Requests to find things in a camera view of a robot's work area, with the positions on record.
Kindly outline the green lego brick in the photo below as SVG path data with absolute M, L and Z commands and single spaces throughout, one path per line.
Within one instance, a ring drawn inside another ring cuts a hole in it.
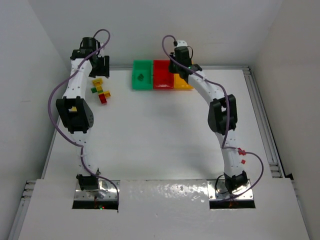
M 142 74 L 140 74 L 138 77 L 137 77 L 137 80 L 142 82 L 144 80 L 144 76 Z

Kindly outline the small red lego brick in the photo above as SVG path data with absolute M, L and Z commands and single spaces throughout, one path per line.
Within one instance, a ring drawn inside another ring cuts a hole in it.
M 238 154 L 239 155 L 242 155 L 242 156 L 245 156 L 247 154 L 247 152 L 241 148 L 238 148 Z

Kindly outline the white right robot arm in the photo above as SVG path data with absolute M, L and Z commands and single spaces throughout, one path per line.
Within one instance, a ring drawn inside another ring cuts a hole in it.
M 242 159 L 236 147 L 236 125 L 238 122 L 237 103 L 233 94 L 228 95 L 219 83 L 208 80 L 203 69 L 192 64 L 187 46 L 177 46 L 170 53 L 169 71 L 191 85 L 209 106 L 207 122 L 215 133 L 224 163 L 224 184 L 229 193 L 245 185 L 248 181 Z

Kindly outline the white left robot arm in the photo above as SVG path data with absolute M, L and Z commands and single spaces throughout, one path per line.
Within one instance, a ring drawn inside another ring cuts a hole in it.
M 70 57 L 71 72 L 66 91 L 55 102 L 71 142 L 79 147 L 80 170 L 76 179 L 82 191 L 99 190 L 99 168 L 88 150 L 94 114 L 85 98 L 89 79 L 110 77 L 110 57 L 104 54 L 104 46 L 94 37 L 82 39 L 80 47 L 73 50 Z

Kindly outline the yellow plastic bin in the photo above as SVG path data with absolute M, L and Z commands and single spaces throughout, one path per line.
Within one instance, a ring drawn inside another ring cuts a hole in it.
M 184 79 L 182 79 L 179 74 L 175 73 L 174 75 L 174 83 L 173 88 L 175 90 L 192 90 L 193 87 L 186 83 Z

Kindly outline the stacked lego brick tower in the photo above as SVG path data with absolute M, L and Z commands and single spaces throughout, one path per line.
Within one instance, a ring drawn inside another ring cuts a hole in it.
M 97 94 L 99 101 L 102 105 L 106 105 L 108 103 L 107 99 L 111 97 L 111 93 L 109 91 L 103 90 L 103 79 L 96 78 L 91 81 L 93 87 L 90 88 L 92 94 Z

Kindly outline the red plastic bin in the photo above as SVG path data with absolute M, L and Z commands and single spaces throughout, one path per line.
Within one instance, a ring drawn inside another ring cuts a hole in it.
M 173 89 L 174 74 L 169 72 L 170 60 L 153 61 L 153 88 L 156 90 Z

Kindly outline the green plastic bin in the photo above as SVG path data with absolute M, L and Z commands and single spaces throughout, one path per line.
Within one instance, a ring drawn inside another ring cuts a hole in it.
M 143 81 L 137 77 L 142 74 Z M 133 90 L 152 90 L 153 89 L 153 61 L 152 60 L 134 60 L 132 68 L 131 85 Z

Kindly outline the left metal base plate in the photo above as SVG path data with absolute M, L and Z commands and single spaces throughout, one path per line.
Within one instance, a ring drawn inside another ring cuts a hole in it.
M 79 183 L 76 183 L 74 200 L 75 201 L 117 201 L 118 194 L 116 188 L 106 180 L 98 180 L 98 188 L 94 190 L 81 190 Z

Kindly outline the aluminium frame rail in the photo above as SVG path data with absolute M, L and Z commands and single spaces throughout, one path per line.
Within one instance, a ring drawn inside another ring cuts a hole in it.
M 244 79 L 253 105 L 257 125 L 262 138 L 264 151 L 273 178 L 284 178 L 284 170 L 270 128 L 268 117 L 253 72 L 249 67 L 243 69 Z

